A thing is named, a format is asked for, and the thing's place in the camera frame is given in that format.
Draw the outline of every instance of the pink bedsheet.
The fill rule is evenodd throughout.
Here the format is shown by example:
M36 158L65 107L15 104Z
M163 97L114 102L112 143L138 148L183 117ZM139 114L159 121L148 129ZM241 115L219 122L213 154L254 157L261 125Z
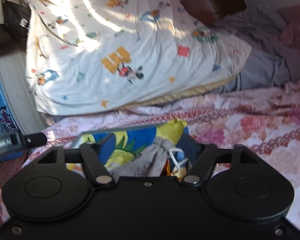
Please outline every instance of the pink bedsheet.
M83 131L146 125L185 119L198 142L231 148L244 144L267 161L295 189L287 218L300 229L300 81L279 88L205 95L172 105L139 107L105 114L69 117L44 130L48 144L38 148L28 164L52 145L66 147Z

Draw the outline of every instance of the bed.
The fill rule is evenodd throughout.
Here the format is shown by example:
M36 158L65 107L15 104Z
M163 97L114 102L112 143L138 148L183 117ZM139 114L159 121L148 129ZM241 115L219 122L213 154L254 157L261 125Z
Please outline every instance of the bed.
M300 79L300 51L280 42L286 23L267 6L208 28L199 20L210 25L235 10L210 4L217 11L200 14L203 0L183 1L194 18L179 0L24 2L32 10L27 80L46 114L157 105Z
M117 111L63 118L43 130L48 137L47 145L36 149L25 165L53 145L61 143L69 147L81 132L87 130L155 124L178 118L188 122L189 134L196 141L208 141L222 148L243 144L283 174L295 189L295 201L287 218L300 229L300 81L297 82L300 79L300 51L281 46L278 33L285 28L285 22L267 7L248 9L220 21L227 14L245 10L243 0L185 0L181 3L192 16L210 28L217 26L225 35L235 33L250 44L252 52L240 74L234 75L231 81L222 81L191 95L210 90L215 93L194 97L170 93L120 107ZM251 23L253 19L254 24L237 31L240 24ZM263 23L262 28L256 23ZM256 26L269 36L259 39L259 36L251 35ZM265 54L268 64L261 63ZM247 63L256 58L263 60L259 62L259 66L264 67L261 68L263 82L243 78L254 73L251 72L253 64ZM222 93L234 90L244 91Z
M47 145L36 149L25 165L56 144L69 147L85 131L157 124L174 118L187 121L189 134L197 142L221 148L243 144L285 176L295 190L287 218L300 229L300 81L289 82L284 89L207 94L165 107L66 117L43 130ZM219 166L217 171L226 168Z

